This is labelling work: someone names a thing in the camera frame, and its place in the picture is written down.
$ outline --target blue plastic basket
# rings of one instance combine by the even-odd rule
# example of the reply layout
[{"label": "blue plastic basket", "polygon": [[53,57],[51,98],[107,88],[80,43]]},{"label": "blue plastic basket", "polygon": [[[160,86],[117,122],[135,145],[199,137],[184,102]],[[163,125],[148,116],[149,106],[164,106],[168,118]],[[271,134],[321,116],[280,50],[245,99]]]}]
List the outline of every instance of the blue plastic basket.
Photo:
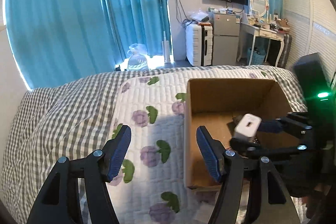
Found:
[{"label": "blue plastic basket", "polygon": [[[253,52],[251,65],[262,65],[264,62],[266,52],[263,48],[258,50],[260,54]],[[246,63],[247,65],[250,62],[250,56],[251,56],[251,48],[247,48],[247,63]]]}]

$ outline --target cardboard box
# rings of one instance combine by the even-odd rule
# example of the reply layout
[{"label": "cardboard box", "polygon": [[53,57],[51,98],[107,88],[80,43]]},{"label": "cardboard box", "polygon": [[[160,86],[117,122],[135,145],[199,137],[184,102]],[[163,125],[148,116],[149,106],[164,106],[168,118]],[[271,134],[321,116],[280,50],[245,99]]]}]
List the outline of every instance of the cardboard box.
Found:
[{"label": "cardboard box", "polygon": [[[251,113],[262,119],[275,119],[292,111],[279,84],[268,79],[190,79],[185,103],[184,184],[191,189],[213,189],[219,184],[209,175],[196,142],[196,129],[206,126],[212,138],[225,148],[235,125],[232,118]],[[258,132],[267,148],[298,145],[287,133]]]}]

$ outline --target checkered bedspread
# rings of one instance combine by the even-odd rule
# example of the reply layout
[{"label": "checkered bedspread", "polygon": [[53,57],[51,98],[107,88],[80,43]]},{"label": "checkered bedspread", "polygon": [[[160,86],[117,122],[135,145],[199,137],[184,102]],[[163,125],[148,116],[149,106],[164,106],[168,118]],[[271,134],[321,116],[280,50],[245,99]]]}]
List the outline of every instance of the checkered bedspread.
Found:
[{"label": "checkered bedspread", "polygon": [[[14,117],[2,169],[4,204],[19,223],[26,223],[34,200],[57,159],[86,157],[107,141],[117,90],[132,77],[159,75],[214,67],[156,69],[146,72],[111,72],[89,76],[57,88],[27,92]],[[296,77],[270,66],[216,66],[220,69],[261,69],[280,84],[287,98],[303,103]],[[84,223],[90,222],[84,181],[79,185]]]}]

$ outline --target freezer door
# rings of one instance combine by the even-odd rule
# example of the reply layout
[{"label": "freezer door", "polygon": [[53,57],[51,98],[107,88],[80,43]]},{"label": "freezer door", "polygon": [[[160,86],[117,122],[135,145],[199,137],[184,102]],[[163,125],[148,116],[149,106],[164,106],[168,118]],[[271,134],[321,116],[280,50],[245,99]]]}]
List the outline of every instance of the freezer door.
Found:
[{"label": "freezer door", "polygon": [[236,15],[214,14],[213,34],[239,36],[240,18]]},{"label": "freezer door", "polygon": [[239,37],[213,37],[212,65],[236,65]]}]

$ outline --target suitcase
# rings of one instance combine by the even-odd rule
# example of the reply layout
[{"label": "suitcase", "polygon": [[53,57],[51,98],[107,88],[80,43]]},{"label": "suitcase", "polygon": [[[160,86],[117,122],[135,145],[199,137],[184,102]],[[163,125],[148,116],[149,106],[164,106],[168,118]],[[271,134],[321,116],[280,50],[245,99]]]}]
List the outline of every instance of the suitcase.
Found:
[{"label": "suitcase", "polygon": [[211,66],[212,26],[188,25],[185,43],[187,59],[192,66]]},{"label": "suitcase", "polygon": [[[287,63],[288,56],[289,56],[289,51],[292,45],[292,36],[290,34],[285,34],[283,41],[285,45],[283,47],[282,54],[278,62],[278,68],[286,67],[286,63]],[[275,66],[275,62],[277,60],[279,50],[280,50],[280,43],[271,42],[271,45],[269,47],[268,58],[267,58],[267,61],[269,62],[270,65]]]}]

